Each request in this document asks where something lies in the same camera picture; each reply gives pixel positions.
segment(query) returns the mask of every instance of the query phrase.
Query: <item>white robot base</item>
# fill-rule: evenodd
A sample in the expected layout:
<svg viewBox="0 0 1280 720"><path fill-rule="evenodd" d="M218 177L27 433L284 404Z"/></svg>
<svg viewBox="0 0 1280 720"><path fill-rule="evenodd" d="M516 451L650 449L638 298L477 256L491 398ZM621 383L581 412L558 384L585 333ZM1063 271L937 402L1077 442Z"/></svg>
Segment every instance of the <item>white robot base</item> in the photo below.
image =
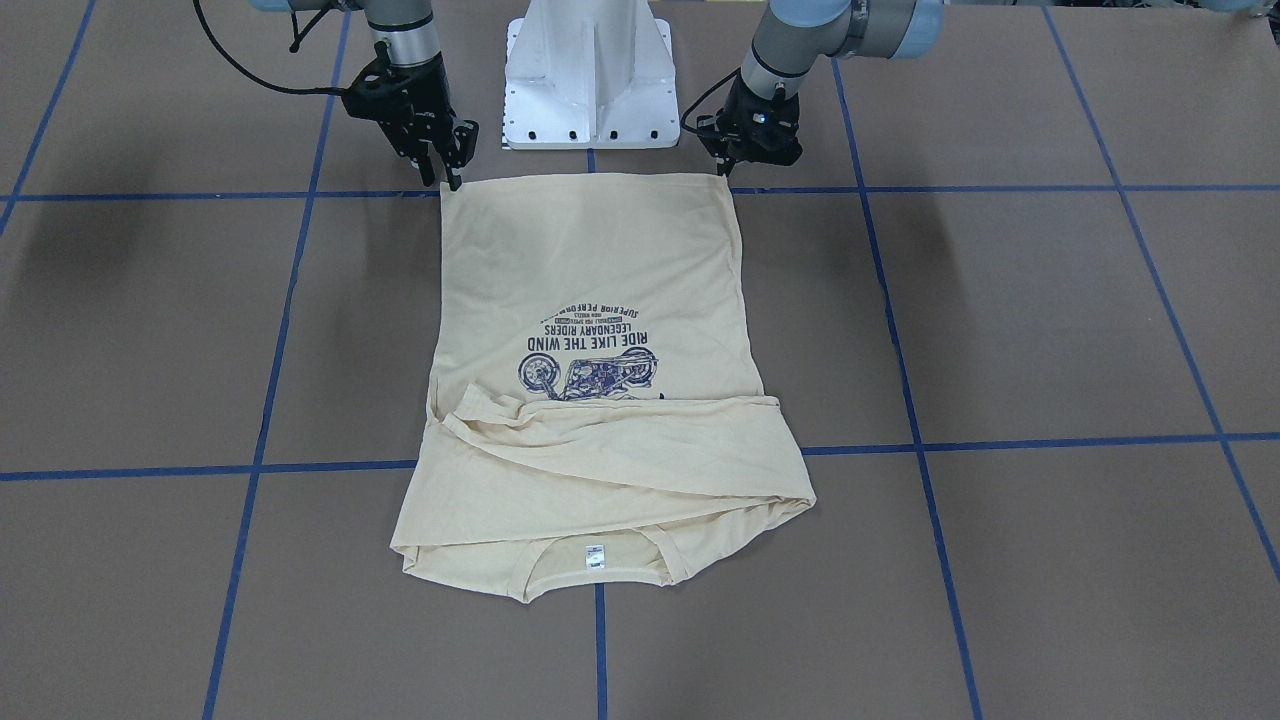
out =
<svg viewBox="0 0 1280 720"><path fill-rule="evenodd" d="M513 150L672 147L671 26L645 0L532 0L507 28L502 137Z"/></svg>

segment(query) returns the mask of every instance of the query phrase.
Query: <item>light blue cap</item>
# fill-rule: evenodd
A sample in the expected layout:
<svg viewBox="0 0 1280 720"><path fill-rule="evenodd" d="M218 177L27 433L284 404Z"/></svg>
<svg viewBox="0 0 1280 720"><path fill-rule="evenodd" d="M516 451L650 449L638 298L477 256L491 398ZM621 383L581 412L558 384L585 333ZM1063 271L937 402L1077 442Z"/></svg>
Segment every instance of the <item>light blue cap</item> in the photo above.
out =
<svg viewBox="0 0 1280 720"><path fill-rule="evenodd" d="M1215 13L1235 13L1257 5L1257 0L1199 0L1199 5Z"/></svg>
<svg viewBox="0 0 1280 720"><path fill-rule="evenodd" d="M293 12L293 8L289 6L289 0L248 0L248 4L268 13Z"/></svg>
<svg viewBox="0 0 1280 720"><path fill-rule="evenodd" d="M919 58L933 47L942 32L942 0L915 0L906 35L892 58Z"/></svg>
<svg viewBox="0 0 1280 720"><path fill-rule="evenodd" d="M773 15L791 27L818 27L840 17L850 0L769 0Z"/></svg>

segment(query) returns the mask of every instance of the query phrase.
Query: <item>robotic arm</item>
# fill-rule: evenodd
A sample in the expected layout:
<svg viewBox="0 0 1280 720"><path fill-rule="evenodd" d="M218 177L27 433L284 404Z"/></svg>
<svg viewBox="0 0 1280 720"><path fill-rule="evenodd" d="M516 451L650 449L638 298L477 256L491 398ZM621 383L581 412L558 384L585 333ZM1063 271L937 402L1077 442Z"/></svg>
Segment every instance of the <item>robotic arm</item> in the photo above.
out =
<svg viewBox="0 0 1280 720"><path fill-rule="evenodd" d="M769 0L741 68L721 81L733 81L724 106L691 129L717 174L744 161L791 165L803 151L797 94L819 55L918 58L941 29L942 0Z"/></svg>
<svg viewBox="0 0 1280 720"><path fill-rule="evenodd" d="M251 1L260 10L365 10L375 59L342 92L343 108L352 118L376 122L396 152L417 168L422 184L435 184L428 156L434 149L449 187L462 186L458 170L475 154L480 127L460 120L449 102L431 0Z"/></svg>

